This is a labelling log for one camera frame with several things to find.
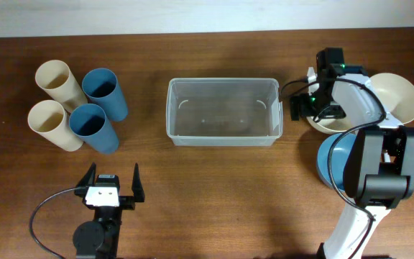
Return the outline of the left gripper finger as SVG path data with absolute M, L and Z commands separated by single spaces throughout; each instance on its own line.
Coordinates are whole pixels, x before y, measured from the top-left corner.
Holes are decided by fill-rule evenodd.
M 82 177 L 81 180 L 77 183 L 76 187 L 89 187 L 95 183 L 96 179 L 96 164 L 92 163 L 86 174 Z
M 137 163 L 134 165 L 132 192 L 135 202 L 145 202 L 144 188 L 140 179 L 139 166 Z

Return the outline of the cream bowl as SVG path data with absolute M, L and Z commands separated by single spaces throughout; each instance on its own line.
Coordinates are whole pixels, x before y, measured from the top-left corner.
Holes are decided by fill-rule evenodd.
M 414 85 L 393 73 L 378 73 L 370 78 L 373 89 L 387 110 L 403 124 L 414 120 Z
M 308 82 L 312 83 L 314 81 L 316 81 L 317 79 L 317 73 L 314 70 L 314 67 L 309 67 L 308 68 L 308 72 L 307 75 L 308 77 Z M 307 92 L 309 94 L 310 97 L 314 97 L 313 96 L 313 92 L 315 92 L 315 90 L 318 89 L 318 84 L 312 85 L 308 88 Z M 336 134 L 336 133 L 340 133 L 343 131 L 348 130 L 349 128 L 352 127 L 350 121 L 347 118 L 343 118 L 343 119 L 322 119 L 319 122 L 314 122 L 313 121 L 313 117 L 309 116 L 306 117 L 308 123 L 316 130 L 318 130 L 319 132 L 328 134 L 328 135 L 332 135 L 332 134 Z

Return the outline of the blue cup back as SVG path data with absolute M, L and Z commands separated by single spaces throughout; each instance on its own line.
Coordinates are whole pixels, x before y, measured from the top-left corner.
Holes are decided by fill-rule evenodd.
M 93 69 L 85 75 L 81 86 L 86 96 L 99 105 L 111 121 L 120 122 L 127 117 L 127 102 L 113 71 L 108 68 Z

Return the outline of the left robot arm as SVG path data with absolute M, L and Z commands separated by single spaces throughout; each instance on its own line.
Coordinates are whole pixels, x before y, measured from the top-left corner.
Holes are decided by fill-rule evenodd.
M 94 217 L 78 226 L 73 234 L 77 258 L 116 258 L 119 244 L 121 216 L 125 210 L 134 210 L 137 203 L 145 202 L 139 166 L 134 166 L 131 196 L 119 194 L 117 175 L 96 175 L 92 163 L 76 185 L 74 194 L 94 211 Z

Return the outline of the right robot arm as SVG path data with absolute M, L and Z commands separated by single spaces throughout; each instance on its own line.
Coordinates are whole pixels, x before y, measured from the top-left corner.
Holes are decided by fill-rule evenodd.
M 303 87 L 289 95 L 290 117 L 348 118 L 327 151 L 331 186 L 345 207 L 317 258 L 360 258 L 374 229 L 414 192 L 414 127 L 395 118 L 360 65 L 348 65 L 340 47 L 316 55 Z

